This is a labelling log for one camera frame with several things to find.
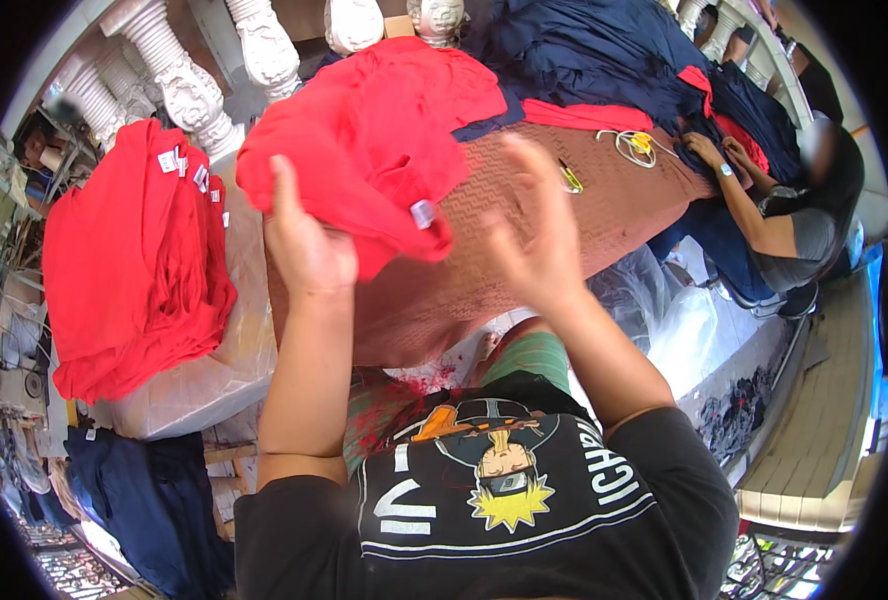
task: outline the spool of thread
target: spool of thread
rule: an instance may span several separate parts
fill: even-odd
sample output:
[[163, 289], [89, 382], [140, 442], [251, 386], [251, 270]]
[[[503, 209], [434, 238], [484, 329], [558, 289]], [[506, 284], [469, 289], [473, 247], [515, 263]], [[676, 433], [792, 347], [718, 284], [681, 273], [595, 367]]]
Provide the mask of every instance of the spool of thread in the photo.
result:
[[41, 162], [43, 166], [47, 167], [54, 173], [57, 173], [57, 170], [61, 167], [61, 161], [64, 160], [64, 155], [61, 154], [60, 150], [57, 150], [53, 146], [47, 146], [41, 152]]

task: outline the woman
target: woman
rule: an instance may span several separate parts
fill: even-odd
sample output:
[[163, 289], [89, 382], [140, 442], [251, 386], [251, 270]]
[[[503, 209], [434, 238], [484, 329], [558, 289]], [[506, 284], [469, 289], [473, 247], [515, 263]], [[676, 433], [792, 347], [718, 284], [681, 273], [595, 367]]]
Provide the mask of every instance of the woman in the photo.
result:
[[720, 198], [692, 202], [684, 216], [647, 244], [666, 258], [690, 235], [717, 269], [750, 300], [764, 301], [817, 279], [843, 246], [863, 187], [863, 158], [844, 128], [827, 119], [804, 131], [804, 185], [781, 185], [747, 157], [732, 137], [723, 140], [732, 162], [747, 170], [762, 196], [754, 203], [714, 143], [699, 133], [684, 142], [717, 174]]

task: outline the hand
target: hand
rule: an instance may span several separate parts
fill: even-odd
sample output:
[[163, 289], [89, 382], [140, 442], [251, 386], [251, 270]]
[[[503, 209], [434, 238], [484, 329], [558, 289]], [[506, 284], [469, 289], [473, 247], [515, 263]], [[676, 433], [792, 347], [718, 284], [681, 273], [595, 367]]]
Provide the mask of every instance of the hand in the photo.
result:
[[706, 162], [714, 169], [724, 164], [724, 157], [714, 147], [714, 142], [700, 133], [684, 133], [682, 139], [684, 140], [684, 145], [689, 150], [701, 157], [703, 162]]
[[291, 301], [353, 292], [357, 281], [354, 239], [304, 211], [290, 160], [271, 156], [270, 168], [275, 180], [274, 215], [264, 221], [264, 240]]
[[517, 300], [550, 317], [568, 310], [570, 299], [587, 291], [570, 195], [557, 162], [542, 146], [508, 134], [503, 150], [521, 171], [515, 181], [522, 188], [534, 234], [521, 247], [504, 216], [489, 210], [481, 216], [487, 248]]
[[731, 161], [737, 162], [740, 165], [746, 165], [750, 162], [747, 150], [744, 150], [744, 147], [740, 145], [738, 140], [728, 135], [726, 138], [720, 140], [720, 145], [724, 147], [724, 151], [727, 153], [727, 156], [731, 158]]

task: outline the jeans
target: jeans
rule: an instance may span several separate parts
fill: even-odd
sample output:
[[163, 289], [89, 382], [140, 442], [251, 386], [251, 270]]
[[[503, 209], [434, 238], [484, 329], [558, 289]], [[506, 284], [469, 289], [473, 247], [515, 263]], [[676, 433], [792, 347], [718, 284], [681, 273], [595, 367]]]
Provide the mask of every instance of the jeans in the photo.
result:
[[717, 270], [734, 283], [739, 294], [752, 301], [765, 301], [774, 295], [763, 282], [747, 241], [723, 198], [691, 202], [680, 219], [651, 238], [647, 245], [658, 260], [664, 260], [688, 235], [700, 244]]

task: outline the brown table cover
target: brown table cover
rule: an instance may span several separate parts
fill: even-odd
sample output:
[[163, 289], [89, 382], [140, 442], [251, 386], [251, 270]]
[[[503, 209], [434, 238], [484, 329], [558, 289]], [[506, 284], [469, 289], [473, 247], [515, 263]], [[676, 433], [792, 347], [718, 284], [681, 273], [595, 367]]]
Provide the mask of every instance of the brown table cover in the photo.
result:
[[[580, 226], [584, 276], [589, 277], [641, 246], [676, 221], [688, 203], [709, 198], [715, 186], [670, 154], [657, 150], [652, 169], [638, 166], [606, 134], [518, 123], [506, 127], [544, 144], [577, 176], [584, 192], [569, 195]], [[666, 148], [661, 129], [651, 135]], [[522, 236], [528, 234], [522, 207], [510, 186], [514, 173], [500, 152], [499, 134], [463, 145], [473, 174], [440, 208], [453, 228], [453, 250], [430, 264], [409, 258], [391, 261], [370, 283], [357, 284], [354, 365], [414, 367], [442, 354], [490, 319], [520, 305], [511, 298], [481, 243], [479, 215], [499, 207]], [[274, 329], [281, 340], [287, 290], [267, 258]]]

